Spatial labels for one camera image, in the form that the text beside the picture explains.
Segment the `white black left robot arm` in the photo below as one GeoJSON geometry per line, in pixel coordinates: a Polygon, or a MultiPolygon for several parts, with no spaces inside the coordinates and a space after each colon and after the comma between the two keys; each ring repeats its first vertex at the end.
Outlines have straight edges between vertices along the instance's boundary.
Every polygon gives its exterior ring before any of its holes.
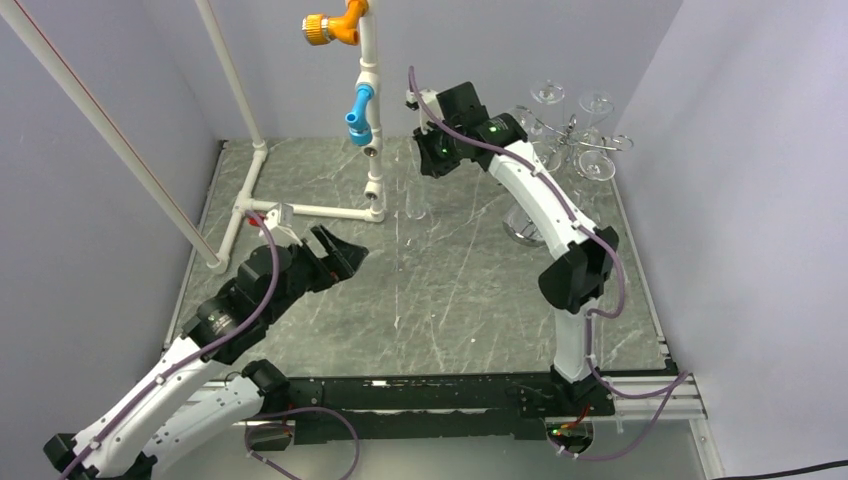
{"type": "Polygon", "coordinates": [[[322,225],[311,232],[324,255],[304,240],[271,239],[254,249],[115,406],[85,429],[48,440],[43,451],[60,478],[152,479],[235,422],[272,420],[287,407],[308,410],[303,394],[268,360],[249,362],[224,387],[186,403],[263,341],[299,299],[351,279],[369,254],[322,225]]]}

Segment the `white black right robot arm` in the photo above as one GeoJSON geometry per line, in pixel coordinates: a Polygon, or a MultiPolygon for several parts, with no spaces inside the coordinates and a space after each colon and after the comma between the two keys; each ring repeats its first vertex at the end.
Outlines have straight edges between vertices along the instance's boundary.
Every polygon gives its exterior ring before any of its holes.
{"type": "Polygon", "coordinates": [[[557,411],[574,415],[590,399],[583,382],[593,373],[590,326],[613,270],[620,268],[618,234],[582,213],[538,159],[527,132],[509,113],[492,116],[465,82],[434,92],[409,86],[407,106],[420,115],[413,132],[421,173],[440,178],[470,160],[512,195],[529,217],[553,262],[538,277],[555,312],[551,388],[557,411]]]}

